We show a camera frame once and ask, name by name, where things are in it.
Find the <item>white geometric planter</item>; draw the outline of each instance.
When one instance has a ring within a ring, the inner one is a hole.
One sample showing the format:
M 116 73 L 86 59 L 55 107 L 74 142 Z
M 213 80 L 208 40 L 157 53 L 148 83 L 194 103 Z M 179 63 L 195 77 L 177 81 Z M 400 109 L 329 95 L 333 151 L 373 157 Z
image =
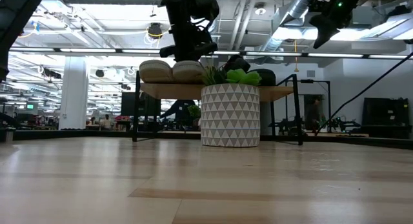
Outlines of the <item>white geometric planter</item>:
M 222 84 L 202 89 L 202 145 L 256 147 L 259 136 L 258 87 Z

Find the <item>beige cushion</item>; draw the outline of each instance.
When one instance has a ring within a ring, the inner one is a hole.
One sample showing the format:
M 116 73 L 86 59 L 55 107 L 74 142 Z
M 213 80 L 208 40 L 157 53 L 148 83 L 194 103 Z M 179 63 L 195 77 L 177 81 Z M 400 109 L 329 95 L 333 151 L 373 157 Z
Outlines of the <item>beige cushion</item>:
M 171 67 L 161 60 L 147 60 L 141 63 L 139 75 L 145 83 L 174 83 Z
M 197 61 L 181 61 L 172 68 L 176 83 L 201 84 L 205 69 Z

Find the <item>white column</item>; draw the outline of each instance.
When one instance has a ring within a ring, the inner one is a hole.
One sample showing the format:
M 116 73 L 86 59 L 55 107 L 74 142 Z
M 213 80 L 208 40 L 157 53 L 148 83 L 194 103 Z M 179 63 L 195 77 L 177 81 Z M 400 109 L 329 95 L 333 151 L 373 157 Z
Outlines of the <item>white column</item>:
M 63 73 L 59 130 L 84 129 L 89 86 L 89 69 L 85 57 L 66 57 Z

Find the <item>wooden tabletop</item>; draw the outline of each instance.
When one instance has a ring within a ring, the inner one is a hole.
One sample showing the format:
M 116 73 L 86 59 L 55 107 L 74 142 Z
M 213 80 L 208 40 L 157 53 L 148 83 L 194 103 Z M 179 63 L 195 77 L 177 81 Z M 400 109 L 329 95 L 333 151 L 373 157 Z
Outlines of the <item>wooden tabletop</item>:
M 141 90 L 156 99 L 201 99 L 204 85 L 150 84 L 141 83 Z M 258 86 L 260 101 L 276 101 L 293 93 L 292 87 Z

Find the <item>wooden floor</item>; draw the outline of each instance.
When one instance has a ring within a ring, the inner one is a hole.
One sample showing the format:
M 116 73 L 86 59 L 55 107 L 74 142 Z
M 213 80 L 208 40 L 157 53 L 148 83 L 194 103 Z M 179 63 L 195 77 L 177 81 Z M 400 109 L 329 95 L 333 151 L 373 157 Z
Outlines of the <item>wooden floor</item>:
M 0 146 L 0 223 L 413 223 L 413 151 L 20 141 Z

